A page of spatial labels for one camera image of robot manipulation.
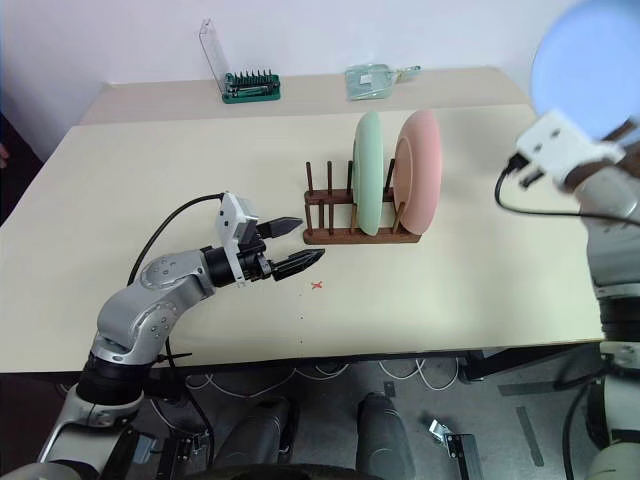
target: dish rack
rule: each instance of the dish rack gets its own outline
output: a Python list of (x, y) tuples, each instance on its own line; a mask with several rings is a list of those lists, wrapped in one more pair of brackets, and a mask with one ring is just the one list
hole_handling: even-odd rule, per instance
[[(390, 202), (393, 205), (393, 187), (391, 187), (391, 175), (395, 159), (391, 159), (387, 178), (382, 191), (382, 202)], [(358, 228), (358, 206), (353, 203), (353, 191), (351, 188), (351, 178), (353, 172), (353, 160), (349, 161), (347, 170), (347, 188), (333, 188), (333, 166), (332, 162), (327, 162), (327, 188), (316, 190), (313, 188), (313, 176), (311, 173), (311, 163), (306, 162), (308, 190), (304, 194), (304, 212), (307, 219), (307, 228), (304, 231), (304, 243), (308, 245), (354, 245), (354, 244), (378, 244), (378, 243), (416, 243), (420, 241), (421, 235), (416, 235), (407, 231), (401, 224), (400, 219), (404, 212), (404, 202), (400, 203), (395, 211), (393, 226), (380, 227), (376, 235), (367, 235)], [(351, 223), (347, 228), (336, 228), (334, 226), (335, 205), (351, 204)], [(329, 210), (329, 224), (325, 228), (325, 205)], [(318, 227), (314, 228), (311, 222), (311, 207), (318, 207)]]

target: wooden peg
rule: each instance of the wooden peg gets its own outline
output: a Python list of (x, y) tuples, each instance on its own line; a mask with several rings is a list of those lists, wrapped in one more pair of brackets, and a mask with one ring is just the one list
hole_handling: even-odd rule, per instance
[(347, 194), (351, 194), (351, 176), (353, 175), (353, 160), (349, 160), (349, 170), (347, 171)]
[(358, 214), (358, 206), (354, 203), (353, 205), (351, 205), (351, 227), (349, 229), (349, 233), (356, 232), (356, 223), (358, 221), (357, 214)]
[(391, 229), (392, 233), (396, 233), (398, 231), (398, 227), (400, 227), (400, 219), (402, 218), (403, 213), (404, 202), (400, 202), (400, 206), (398, 207), (398, 211), (396, 212), (396, 219), (393, 221), (393, 228)]
[(313, 180), (311, 179), (311, 163), (307, 162), (307, 183), (309, 184), (309, 194), (313, 195)]
[(333, 181), (332, 181), (332, 168), (331, 168), (331, 160), (327, 161), (327, 190), (329, 190), (329, 195), (333, 193)]
[(324, 228), (324, 200), (318, 204), (318, 228)]
[(311, 207), (308, 203), (304, 204), (304, 214), (307, 216), (307, 232), (309, 235), (313, 235), (313, 227), (311, 226)]
[(333, 235), (333, 203), (329, 204), (329, 235)]
[(391, 162), (389, 162), (389, 171), (387, 172), (387, 181), (384, 184), (384, 193), (389, 191), (389, 186), (391, 185), (391, 174), (393, 173), (393, 167), (396, 165), (396, 159), (392, 158)]

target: floor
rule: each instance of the floor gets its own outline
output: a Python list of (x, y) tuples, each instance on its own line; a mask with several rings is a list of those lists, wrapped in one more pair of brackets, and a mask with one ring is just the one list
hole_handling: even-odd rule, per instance
[[(11, 154), (7, 168), (0, 170), (1, 223), (41, 164), (4, 118), (0, 133), (2, 143)], [(352, 467), (357, 442), (357, 404), (366, 393), (382, 391), (385, 382), (393, 381), (393, 401), (405, 423), (418, 478), (459, 478), (455, 462), (447, 457), (444, 448), (434, 443), (427, 431), (435, 417), (458, 433), (475, 435), (486, 479), (560, 479), (564, 478), (560, 450), (562, 423), (575, 390), (553, 392), (549, 382), (556, 379), (566, 365), (570, 366), (568, 375), (572, 376), (595, 370), (598, 362), (596, 346), (589, 345), (575, 354), (480, 382), (458, 381), (441, 392), (428, 390), (418, 376), (393, 380), (377, 362), (360, 362), (330, 380), (312, 381), (296, 374), (269, 395), (286, 395), (301, 404), (294, 462)], [(411, 372), (415, 364), (411, 360), (393, 360), (385, 362), (385, 366), (402, 376)], [(322, 377), (313, 368), (302, 371)], [(455, 374), (455, 361), (432, 358), (426, 361), (424, 371), (432, 384), (442, 385)], [(250, 393), (277, 383), (290, 372), (291, 368), (286, 366), (255, 368), (215, 373), (215, 381), (226, 389)], [(191, 381), (198, 385), (203, 378), (194, 377)], [(36, 458), (62, 405), (62, 395), (64, 392), (59, 387), (46, 381), (24, 375), (0, 375), (0, 474)], [(210, 384), (196, 390), (195, 395), (214, 423), (218, 446), (244, 412), (262, 398), (234, 398)], [(163, 404), (162, 407), (174, 424), (187, 429), (199, 428), (197, 417), (188, 405)], [(136, 419), (136, 427), (159, 437), (167, 433), (148, 403)], [(586, 435), (583, 407), (574, 420), (572, 451), (576, 478), (583, 478), (597, 451)], [(129, 478), (153, 478), (157, 457), (149, 464), (134, 466)], [(197, 469), (203, 459), (192, 463), (191, 468)]]

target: beige table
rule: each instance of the beige table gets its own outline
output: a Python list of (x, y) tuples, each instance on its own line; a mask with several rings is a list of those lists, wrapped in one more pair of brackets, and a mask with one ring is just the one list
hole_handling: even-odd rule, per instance
[[(375, 103), (366, 104), (374, 108)], [(381, 113), (390, 158), (411, 110)], [(95, 124), (73, 128), (0, 229), (0, 371), (81, 368), (102, 304), (142, 245), (183, 202), (230, 190), (262, 218), (304, 216), (304, 162), (337, 183), (360, 113)], [(233, 286), (183, 316), (182, 364), (538, 345), (600, 338), (579, 222), (520, 218), (492, 199), (527, 105), (437, 109), (444, 177), (418, 244), (329, 246), (284, 280)], [(575, 208), (541, 182), (505, 198)], [(171, 224), (149, 254), (216, 244), (218, 205)], [(337, 209), (346, 225), (348, 209)], [(390, 221), (390, 212), (385, 221)], [(302, 231), (268, 241), (281, 259)], [(322, 289), (312, 283), (322, 281)]]

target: green plate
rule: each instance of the green plate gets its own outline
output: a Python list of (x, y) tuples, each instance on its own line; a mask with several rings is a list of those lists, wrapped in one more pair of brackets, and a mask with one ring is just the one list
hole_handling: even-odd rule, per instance
[(384, 156), (380, 118), (365, 114), (358, 122), (353, 143), (353, 202), (358, 205), (358, 226), (375, 235), (382, 215)]

